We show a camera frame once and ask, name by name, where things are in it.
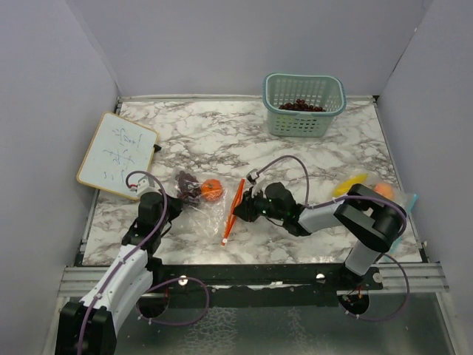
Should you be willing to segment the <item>clear bag red zipper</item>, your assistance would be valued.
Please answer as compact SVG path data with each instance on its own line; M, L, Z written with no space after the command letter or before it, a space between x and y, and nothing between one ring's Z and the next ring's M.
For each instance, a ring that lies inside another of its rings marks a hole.
M224 175L176 169L172 173L170 182L171 193L176 198L178 197L175 177L180 170L194 175L200 182L200 185L207 179L219 180L223 187L223 195L219 200L212 202L205 200L201 195L198 206L184 204L182 213L174 223L175 232L181 235L196 237L205 242L218 243L223 236L231 203L237 192L239 181Z

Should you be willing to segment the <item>orange fake pumpkin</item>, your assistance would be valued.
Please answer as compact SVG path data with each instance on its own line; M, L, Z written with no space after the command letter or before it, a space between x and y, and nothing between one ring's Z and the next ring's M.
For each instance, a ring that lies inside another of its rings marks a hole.
M207 201L217 201L223 195L223 187L217 179L207 179L201 185L202 197Z

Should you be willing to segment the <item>dark purple fake grapes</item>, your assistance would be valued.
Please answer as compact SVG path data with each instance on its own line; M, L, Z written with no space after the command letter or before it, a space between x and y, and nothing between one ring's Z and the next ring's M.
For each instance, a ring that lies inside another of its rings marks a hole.
M177 182L177 197L188 206L198 206L202 194L198 179L194 175L180 170L175 180Z

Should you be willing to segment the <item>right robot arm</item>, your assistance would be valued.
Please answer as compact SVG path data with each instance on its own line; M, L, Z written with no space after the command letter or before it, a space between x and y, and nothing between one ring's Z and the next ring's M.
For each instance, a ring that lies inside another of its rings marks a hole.
M371 265L404 233L407 218L403 207L360 183L345 195L316 206L297 203L282 183L272 183L263 192L251 188L243 193L233 215L245 222L259 217L278 220L296 237L345 227L357 238L339 272L341 284L348 289L365 282Z

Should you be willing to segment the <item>red fake grapes bunch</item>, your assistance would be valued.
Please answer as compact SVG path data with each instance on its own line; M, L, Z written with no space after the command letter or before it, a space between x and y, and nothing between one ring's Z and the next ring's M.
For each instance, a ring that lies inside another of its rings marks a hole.
M299 111L299 112L325 112L322 106L316 106L312 104L307 104L303 99L297 99L294 102L287 102L279 106L279 109L283 110L292 110L292 111Z

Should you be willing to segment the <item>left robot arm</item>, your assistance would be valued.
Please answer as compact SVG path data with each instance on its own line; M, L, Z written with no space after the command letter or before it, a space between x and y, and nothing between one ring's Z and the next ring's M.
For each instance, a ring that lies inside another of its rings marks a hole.
M145 291L158 290L163 273L148 264L183 202L163 192L140 197L137 217L123 236L117 257L100 281L78 302L61 309L56 354L113 354L119 330Z

